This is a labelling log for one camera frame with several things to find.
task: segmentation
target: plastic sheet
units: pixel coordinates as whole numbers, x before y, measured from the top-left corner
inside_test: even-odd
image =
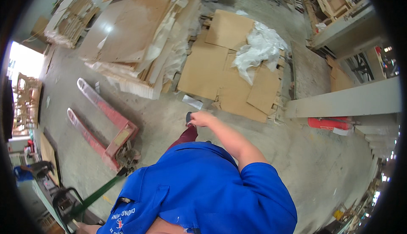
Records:
[[[267,60],[264,64],[274,71],[280,58],[279,49],[288,49],[285,41],[275,30],[255,21],[252,31],[247,35],[247,45],[236,53],[232,67],[237,67],[239,74],[249,84],[253,85],[254,69]]]

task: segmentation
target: hand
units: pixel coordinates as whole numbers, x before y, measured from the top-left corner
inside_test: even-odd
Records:
[[[191,124],[196,126],[206,127],[215,120],[217,120],[215,116],[205,111],[198,111],[191,114]]]

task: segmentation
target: person's leg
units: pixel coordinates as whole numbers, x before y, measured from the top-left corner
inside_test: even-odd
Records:
[[[44,167],[48,167],[49,164],[50,164],[49,161],[39,161],[39,162],[35,162],[35,163],[31,164],[30,168],[32,168],[34,171],[38,171]]]
[[[198,131],[195,125],[188,125],[188,128],[180,135],[180,138],[178,140],[175,140],[174,143],[168,147],[170,149],[171,147],[185,143],[185,142],[193,142],[197,139],[198,136]]]

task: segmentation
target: paper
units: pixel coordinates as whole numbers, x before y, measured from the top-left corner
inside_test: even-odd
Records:
[[[184,98],[182,99],[182,101],[199,110],[201,110],[201,108],[203,106],[203,103],[201,101],[198,101],[188,95],[184,95]]]

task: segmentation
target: cardboard sheet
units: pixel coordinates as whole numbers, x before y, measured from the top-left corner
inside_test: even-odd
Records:
[[[178,89],[189,94],[215,100],[228,49],[205,43],[206,30],[192,45],[178,83]]]
[[[130,0],[117,17],[97,60],[141,62],[169,3],[170,0]]]
[[[252,86],[239,75],[239,72],[223,71],[222,85],[218,89],[214,105],[223,111],[265,123],[267,114],[246,102],[251,90]]]
[[[332,68],[330,79],[332,92],[353,87],[353,81],[349,78],[348,74],[336,67]]]
[[[247,98],[247,103],[269,114],[272,109],[274,99],[280,87],[277,69],[271,72],[265,65],[260,65],[256,70],[253,87]]]
[[[54,181],[54,183],[57,186],[59,186],[59,177],[58,177],[57,161],[55,160],[55,151],[43,133],[40,134],[40,143],[41,143],[42,160],[50,161],[55,166],[54,174],[52,174],[52,172],[49,172],[48,175],[50,176],[52,181]]]
[[[206,43],[238,51],[247,44],[246,36],[253,26],[253,19],[224,10],[216,10]]]

